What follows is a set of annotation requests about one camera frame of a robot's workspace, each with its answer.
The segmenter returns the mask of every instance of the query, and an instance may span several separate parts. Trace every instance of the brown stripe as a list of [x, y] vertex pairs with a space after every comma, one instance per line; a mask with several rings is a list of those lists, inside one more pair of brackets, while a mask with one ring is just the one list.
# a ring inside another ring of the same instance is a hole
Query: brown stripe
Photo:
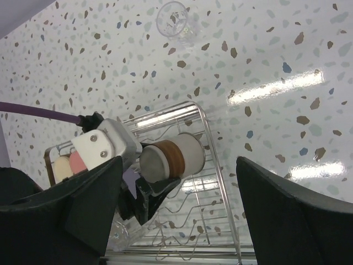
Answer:
[[185, 171], [185, 161], [178, 146], [169, 140], [155, 142], [152, 145], [157, 146], [167, 158], [169, 178], [179, 178]]

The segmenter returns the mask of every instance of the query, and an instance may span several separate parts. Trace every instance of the gray wall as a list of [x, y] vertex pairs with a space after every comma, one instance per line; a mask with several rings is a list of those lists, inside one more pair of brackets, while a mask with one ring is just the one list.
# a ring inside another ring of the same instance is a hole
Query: gray wall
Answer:
[[54, 0], [0, 0], [0, 39]]
[[10, 167], [10, 159], [7, 153], [4, 133], [0, 122], [0, 167]]

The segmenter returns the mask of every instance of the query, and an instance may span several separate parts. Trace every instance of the speckled table surface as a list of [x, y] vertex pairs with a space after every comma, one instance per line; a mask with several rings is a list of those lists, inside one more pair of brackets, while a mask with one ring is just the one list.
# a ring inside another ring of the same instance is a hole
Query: speckled table surface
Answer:
[[[185, 47], [157, 31], [165, 2], [53, 3], [0, 40], [0, 100], [121, 120], [193, 100], [240, 208], [237, 156], [353, 202], [351, 4], [181, 1], [200, 27]], [[78, 128], [10, 113], [1, 122], [12, 166], [48, 187], [45, 149]], [[234, 217], [246, 224], [242, 210]]]

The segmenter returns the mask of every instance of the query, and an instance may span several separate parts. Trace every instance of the wire rack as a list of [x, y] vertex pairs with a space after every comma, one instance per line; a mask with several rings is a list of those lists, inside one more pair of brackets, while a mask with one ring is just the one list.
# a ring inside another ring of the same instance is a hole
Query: wire rack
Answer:
[[[169, 193], [146, 224], [148, 234], [124, 254], [144, 253], [156, 261], [189, 261], [201, 253], [227, 253], [242, 263], [239, 236], [205, 112], [184, 102], [124, 121], [140, 142], [152, 143], [179, 133], [194, 134], [206, 153], [203, 170]], [[45, 162], [50, 184], [55, 184], [52, 161], [74, 150], [70, 141], [48, 148]]]

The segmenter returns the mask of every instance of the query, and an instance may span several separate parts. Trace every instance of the screw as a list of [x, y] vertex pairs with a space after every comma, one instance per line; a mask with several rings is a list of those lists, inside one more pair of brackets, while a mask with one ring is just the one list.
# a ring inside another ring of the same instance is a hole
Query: screw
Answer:
[[91, 140], [91, 142], [96, 142], [97, 141], [97, 136], [96, 135], [92, 135], [90, 137], [90, 140]]
[[102, 151], [100, 153], [100, 157], [102, 157], [102, 158], [106, 157], [107, 155], [108, 155], [108, 153], [106, 151]]

